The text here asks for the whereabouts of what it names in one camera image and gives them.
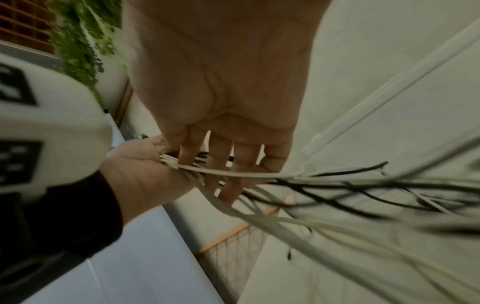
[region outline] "green plant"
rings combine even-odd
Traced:
[[[104,68],[84,29],[100,54],[114,55],[114,33],[115,27],[121,25],[122,0],[50,0],[48,7],[57,15],[49,33],[64,60],[61,71],[86,85],[103,107],[96,84],[97,72],[102,73]]]

